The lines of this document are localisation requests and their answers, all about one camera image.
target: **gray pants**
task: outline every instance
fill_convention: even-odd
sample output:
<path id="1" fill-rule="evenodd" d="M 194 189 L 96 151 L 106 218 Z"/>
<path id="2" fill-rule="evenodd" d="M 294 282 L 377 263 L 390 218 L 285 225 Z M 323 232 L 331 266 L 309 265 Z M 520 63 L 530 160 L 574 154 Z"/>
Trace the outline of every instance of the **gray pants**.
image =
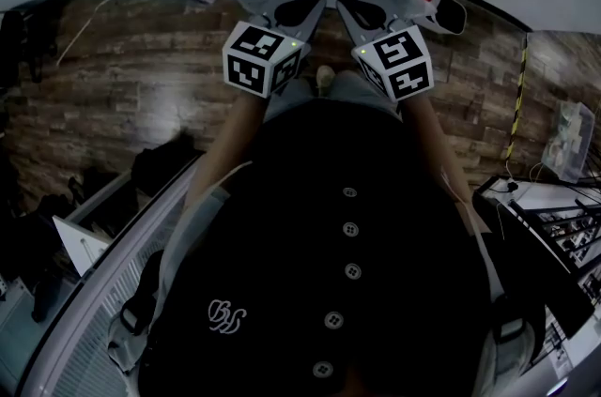
<path id="1" fill-rule="evenodd" d="M 318 98 L 313 95 L 311 86 L 305 79 L 294 79 L 287 85 L 282 95 L 273 94 L 271 96 L 264 121 L 267 122 L 283 112 Z M 328 96 L 323 98 L 366 105 L 398 118 L 396 105 L 390 102 L 386 96 L 378 93 L 372 85 L 354 71 L 345 70 L 338 73 L 331 83 Z"/>

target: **person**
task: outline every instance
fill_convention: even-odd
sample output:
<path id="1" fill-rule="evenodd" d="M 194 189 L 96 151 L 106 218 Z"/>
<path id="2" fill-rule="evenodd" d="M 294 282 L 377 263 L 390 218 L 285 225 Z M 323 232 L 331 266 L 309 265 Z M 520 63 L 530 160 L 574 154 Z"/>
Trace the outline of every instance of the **person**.
<path id="1" fill-rule="evenodd" d="M 199 161 L 141 395 L 480 395 L 486 229 L 427 95 L 316 77 L 242 93 Z"/>

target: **wooden floor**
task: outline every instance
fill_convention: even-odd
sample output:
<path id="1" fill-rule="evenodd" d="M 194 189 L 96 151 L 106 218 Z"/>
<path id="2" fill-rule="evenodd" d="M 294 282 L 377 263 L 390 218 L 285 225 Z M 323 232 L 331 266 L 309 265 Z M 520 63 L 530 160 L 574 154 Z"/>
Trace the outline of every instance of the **wooden floor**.
<path id="1" fill-rule="evenodd" d="M 59 53 L 100 0 L 65 8 Z M 59 68 L 44 66 L 41 84 L 26 67 L 9 91 L 9 123 L 1 141 L 19 171 L 23 208 L 42 195 L 66 193 L 70 176 L 89 166 L 123 171 L 135 155 L 187 130 L 207 149 L 237 91 L 222 83 L 222 45 L 245 14 L 233 0 L 209 7 L 158 0 L 118 0 L 102 7 Z M 468 6 L 460 37 L 424 31 L 436 72 L 430 93 L 442 126 L 476 186 L 502 174 L 516 103 L 523 32 Z M 534 33 L 515 151 L 524 176 L 537 163 L 559 99 L 601 100 L 601 37 Z M 350 40 L 328 11 L 313 42 L 307 72 L 328 63 L 355 68 Z"/>

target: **black shirt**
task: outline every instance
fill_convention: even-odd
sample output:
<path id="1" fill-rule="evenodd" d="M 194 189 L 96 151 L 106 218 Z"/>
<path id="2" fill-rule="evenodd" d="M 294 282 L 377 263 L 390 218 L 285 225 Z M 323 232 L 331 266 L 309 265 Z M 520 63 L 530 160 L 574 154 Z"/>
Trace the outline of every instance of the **black shirt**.
<path id="1" fill-rule="evenodd" d="M 180 267 L 142 395 L 469 395 L 485 264 L 402 123 L 317 100 L 265 124 L 253 165 Z"/>

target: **white embroidered logo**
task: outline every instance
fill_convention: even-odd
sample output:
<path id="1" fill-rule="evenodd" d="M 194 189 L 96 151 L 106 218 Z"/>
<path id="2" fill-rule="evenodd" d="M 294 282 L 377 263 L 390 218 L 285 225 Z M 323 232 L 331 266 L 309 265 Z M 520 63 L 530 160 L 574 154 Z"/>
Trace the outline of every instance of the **white embroidered logo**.
<path id="1" fill-rule="evenodd" d="M 240 328 L 240 319 L 246 316 L 244 309 L 237 309 L 231 313 L 229 308 L 232 304 L 227 300 L 213 300 L 208 305 L 208 320 L 217 322 L 211 330 L 224 334 L 236 333 Z"/>

